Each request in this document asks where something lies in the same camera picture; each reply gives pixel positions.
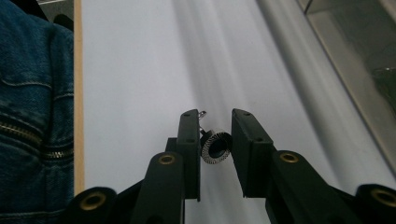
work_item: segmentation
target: white surface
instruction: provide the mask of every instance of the white surface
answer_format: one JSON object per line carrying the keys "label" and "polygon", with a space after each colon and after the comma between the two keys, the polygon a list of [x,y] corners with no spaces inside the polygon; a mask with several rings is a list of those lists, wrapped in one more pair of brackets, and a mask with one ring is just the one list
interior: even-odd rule
{"label": "white surface", "polygon": [[[86,0],[82,19],[87,189],[141,180],[194,108],[208,112],[204,129],[228,132],[233,108],[253,113],[277,149],[340,186],[253,0]],[[269,223],[264,200],[242,198],[231,157],[201,164],[187,224]]]}

